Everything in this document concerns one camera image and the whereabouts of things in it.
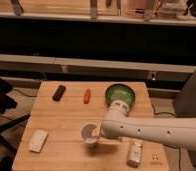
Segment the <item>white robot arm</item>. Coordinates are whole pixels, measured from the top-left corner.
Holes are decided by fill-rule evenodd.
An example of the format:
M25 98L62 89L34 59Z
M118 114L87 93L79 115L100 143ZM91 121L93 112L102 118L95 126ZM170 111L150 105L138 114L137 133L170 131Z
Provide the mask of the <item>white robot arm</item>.
M100 136L136 138L196 151L196 118L128 117L130 107L113 101L100 125Z

